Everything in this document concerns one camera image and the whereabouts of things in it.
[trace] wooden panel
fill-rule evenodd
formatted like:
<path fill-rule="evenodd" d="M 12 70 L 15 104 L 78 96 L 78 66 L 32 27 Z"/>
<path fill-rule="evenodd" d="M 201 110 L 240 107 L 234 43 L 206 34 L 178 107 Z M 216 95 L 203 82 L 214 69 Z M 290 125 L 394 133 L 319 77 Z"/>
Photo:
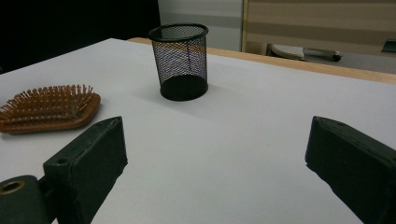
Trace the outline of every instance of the wooden panel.
<path fill-rule="evenodd" d="M 381 52 L 396 39 L 396 1 L 250 0 L 246 42 L 394 56 Z"/>

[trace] metal object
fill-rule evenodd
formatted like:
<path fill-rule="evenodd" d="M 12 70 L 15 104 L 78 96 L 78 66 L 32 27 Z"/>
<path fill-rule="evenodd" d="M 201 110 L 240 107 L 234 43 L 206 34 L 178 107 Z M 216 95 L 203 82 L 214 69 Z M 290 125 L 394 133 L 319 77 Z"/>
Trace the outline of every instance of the metal object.
<path fill-rule="evenodd" d="M 345 123 L 314 117 L 305 160 L 363 223 L 396 223 L 395 150 Z"/>
<path fill-rule="evenodd" d="M 97 122 L 44 162 L 40 180 L 0 183 L 0 223 L 91 223 L 127 163 L 122 118 Z"/>

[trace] table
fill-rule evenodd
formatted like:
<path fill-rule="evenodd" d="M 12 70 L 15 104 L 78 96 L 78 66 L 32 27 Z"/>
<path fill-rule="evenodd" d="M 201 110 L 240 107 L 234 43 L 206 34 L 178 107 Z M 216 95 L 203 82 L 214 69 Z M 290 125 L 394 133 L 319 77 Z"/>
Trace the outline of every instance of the table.
<path fill-rule="evenodd" d="M 0 76 L 1 105 L 35 87 L 87 84 L 102 96 L 92 123 L 122 116 L 129 164 L 93 223 L 361 223 L 305 166 L 311 119 L 340 120 L 396 148 L 395 85 L 210 49 L 208 92 L 172 102 L 160 95 L 151 46 L 134 41 L 108 39 Z M 41 177 L 42 163 L 85 129 L 1 134 L 0 179 Z"/>

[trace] pencil cup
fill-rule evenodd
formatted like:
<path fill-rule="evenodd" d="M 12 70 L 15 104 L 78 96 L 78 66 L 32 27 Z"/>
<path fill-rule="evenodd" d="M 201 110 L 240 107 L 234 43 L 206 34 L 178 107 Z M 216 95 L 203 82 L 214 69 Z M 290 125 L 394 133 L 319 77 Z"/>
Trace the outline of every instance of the pencil cup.
<path fill-rule="evenodd" d="M 207 33 L 196 23 L 167 24 L 149 31 L 164 98 L 189 101 L 207 92 Z"/>

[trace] hairbrush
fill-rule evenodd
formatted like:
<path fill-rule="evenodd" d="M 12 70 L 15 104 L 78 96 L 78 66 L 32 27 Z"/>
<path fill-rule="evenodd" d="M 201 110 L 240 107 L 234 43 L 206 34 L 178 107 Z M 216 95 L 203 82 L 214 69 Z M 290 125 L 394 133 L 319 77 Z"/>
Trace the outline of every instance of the hairbrush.
<path fill-rule="evenodd" d="M 85 85 L 52 86 L 23 91 L 0 107 L 0 133 L 34 133 L 73 129 L 95 115 L 100 96 Z"/>

